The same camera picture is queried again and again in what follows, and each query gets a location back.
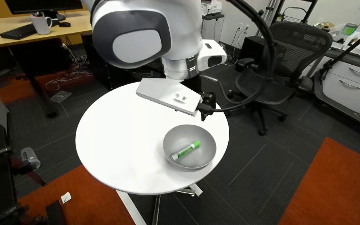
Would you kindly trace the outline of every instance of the table top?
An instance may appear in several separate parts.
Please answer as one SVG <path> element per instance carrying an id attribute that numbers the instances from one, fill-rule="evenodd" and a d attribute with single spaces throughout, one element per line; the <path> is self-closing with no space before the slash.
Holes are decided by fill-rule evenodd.
<path id="1" fill-rule="evenodd" d="M 139 83 L 118 88 L 97 100 L 77 130 L 78 155 L 87 170 L 117 190 L 138 195 L 173 193 L 209 175 L 229 144 L 229 124 L 223 113 L 202 122 L 137 95 Z M 213 162 L 200 170 L 187 170 L 165 159 L 167 133 L 184 124 L 208 130 L 217 143 Z"/>
<path id="2" fill-rule="evenodd" d="M 90 13 L 88 10 L 68 12 L 64 15 L 67 17 L 65 22 L 69 22 L 72 24 L 70 28 L 60 28 L 57 25 L 52 28 L 52 33 L 48 35 L 34 34 L 20 40 L 4 39 L 0 37 L 0 47 L 19 45 L 19 44 L 34 43 L 34 42 L 47 40 L 47 39 L 55 39 L 55 38 L 67 37 L 67 35 L 92 33 Z M 0 34 L 8 30 L 13 30 L 15 28 L 23 27 L 23 25 L 28 25 L 30 23 L 32 23 L 30 15 L 2 18 L 0 19 Z"/>

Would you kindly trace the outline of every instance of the green object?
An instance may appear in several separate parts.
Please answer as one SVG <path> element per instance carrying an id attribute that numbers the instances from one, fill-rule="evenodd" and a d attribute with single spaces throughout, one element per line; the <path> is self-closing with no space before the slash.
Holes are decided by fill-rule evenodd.
<path id="1" fill-rule="evenodd" d="M 187 155 L 189 155 L 193 150 L 198 149 L 202 147 L 202 143 L 200 142 L 194 142 L 193 144 L 190 144 L 189 147 L 182 149 L 180 152 L 175 153 L 172 155 L 172 159 L 173 160 L 179 160 Z"/>
<path id="2" fill-rule="evenodd" d="M 358 25 L 355 24 L 347 24 L 343 29 L 343 34 L 350 37 L 352 34 L 355 33 L 355 30 L 358 29 Z"/>

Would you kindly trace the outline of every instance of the gray carpet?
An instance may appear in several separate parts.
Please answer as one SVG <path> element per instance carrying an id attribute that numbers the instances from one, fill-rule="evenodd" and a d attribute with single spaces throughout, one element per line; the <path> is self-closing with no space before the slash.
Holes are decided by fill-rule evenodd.
<path id="1" fill-rule="evenodd" d="M 232 87 L 232 75 L 219 70 L 208 74 Z M 218 85 L 204 82 L 207 90 Z M 12 140 L 17 154 L 23 148 L 35 150 L 43 165 L 39 175 L 47 182 L 80 165 L 74 138 L 83 113 L 107 89 L 92 83 L 57 104 L 59 117 L 44 118 L 38 99 L 8 105 L 12 117 Z M 218 94 L 218 102 L 227 105 Z M 259 137 L 257 118 L 247 110 L 229 118 L 230 144 L 219 167 L 199 187 L 200 198 L 183 194 L 163 197 L 160 224 L 278 224 L 294 192 L 325 137 L 360 154 L 360 129 L 340 117 L 323 112 L 319 103 L 294 98 L 282 107 L 289 113 L 285 123 L 268 113 L 269 133 Z M 27 177 L 15 179 L 19 197 L 39 187 Z M 153 217 L 153 197 L 132 195 L 147 223 Z"/>

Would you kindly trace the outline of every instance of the metal bowl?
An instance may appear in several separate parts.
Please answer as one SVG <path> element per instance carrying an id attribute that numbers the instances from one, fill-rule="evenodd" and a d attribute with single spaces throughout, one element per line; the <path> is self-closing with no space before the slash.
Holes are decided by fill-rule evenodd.
<path id="1" fill-rule="evenodd" d="M 174 160 L 173 154 L 189 147 L 194 142 L 200 142 L 200 147 L 182 159 Z M 184 169 L 205 168 L 217 154 L 217 143 L 213 135 L 197 125 L 180 125 L 172 129 L 164 138 L 164 152 L 167 159 Z"/>

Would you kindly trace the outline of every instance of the orange carpet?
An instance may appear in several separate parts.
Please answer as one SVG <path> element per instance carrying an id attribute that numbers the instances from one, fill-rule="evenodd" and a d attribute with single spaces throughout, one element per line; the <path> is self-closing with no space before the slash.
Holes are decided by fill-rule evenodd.
<path id="1" fill-rule="evenodd" d="M 95 180 L 83 167 L 39 188 L 19 203 L 29 207 L 30 218 L 45 217 L 45 208 L 68 192 L 73 199 L 62 204 L 68 225 L 134 224 L 117 192 Z"/>
<path id="2" fill-rule="evenodd" d="M 60 72 L 55 74 L 37 77 L 37 82 L 48 97 L 53 97 L 59 90 L 72 92 L 79 89 L 90 80 L 93 77 L 75 77 L 70 75 L 72 70 Z M 0 100 L 4 104 L 10 104 L 20 99 L 37 97 L 30 82 L 24 74 L 8 74 L 0 78 Z"/>
<path id="3" fill-rule="evenodd" d="M 359 225 L 360 155 L 327 138 L 280 224 Z"/>

